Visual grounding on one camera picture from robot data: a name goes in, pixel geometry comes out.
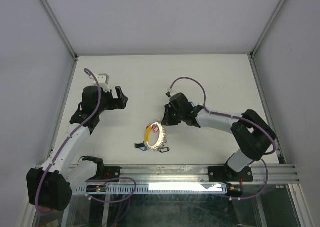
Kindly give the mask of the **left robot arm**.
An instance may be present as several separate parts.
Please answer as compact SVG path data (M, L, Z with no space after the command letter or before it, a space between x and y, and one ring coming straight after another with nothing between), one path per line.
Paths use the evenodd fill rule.
M64 211L70 203L73 192L90 178L100 181L105 175L102 158L85 156L84 163L70 170L72 161L82 144L92 135L105 111L123 110L128 97L120 86L112 91L91 85L84 88L82 100L69 121L66 135L60 147L40 168L31 168L26 175L28 199L35 207Z

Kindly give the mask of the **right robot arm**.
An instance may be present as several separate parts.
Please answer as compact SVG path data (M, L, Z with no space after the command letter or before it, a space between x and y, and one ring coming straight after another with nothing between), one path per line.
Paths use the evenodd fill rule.
M250 164L268 155L268 149L275 143L276 134L252 109L241 115L209 111L203 105L192 105L183 93L169 99L164 106L163 126L177 126L184 122L190 127L211 128L233 135L239 149L223 166L209 167L211 182L239 182L241 178L250 181Z

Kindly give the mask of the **large keyring with yellow grip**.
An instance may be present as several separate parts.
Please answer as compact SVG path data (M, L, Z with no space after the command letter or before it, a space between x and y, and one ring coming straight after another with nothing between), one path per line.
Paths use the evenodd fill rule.
M135 143L134 148L143 152L153 151L159 153L168 153L170 148L167 144L167 132L164 126L156 121L146 127L144 138L141 143Z

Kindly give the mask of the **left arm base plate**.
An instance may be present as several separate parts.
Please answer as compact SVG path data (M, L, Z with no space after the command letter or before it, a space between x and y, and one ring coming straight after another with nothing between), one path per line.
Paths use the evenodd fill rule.
M104 166L102 173L98 175L97 179L104 183L111 180L111 183L118 183L122 168L120 166Z

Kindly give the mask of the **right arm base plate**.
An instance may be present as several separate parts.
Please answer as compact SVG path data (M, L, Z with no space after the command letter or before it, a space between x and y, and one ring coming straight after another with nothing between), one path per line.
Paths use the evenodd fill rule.
M222 183L231 183L231 182L253 182L252 169L246 166L240 172L235 172L226 165L223 166L209 166L208 170L208 179L209 182L222 182Z

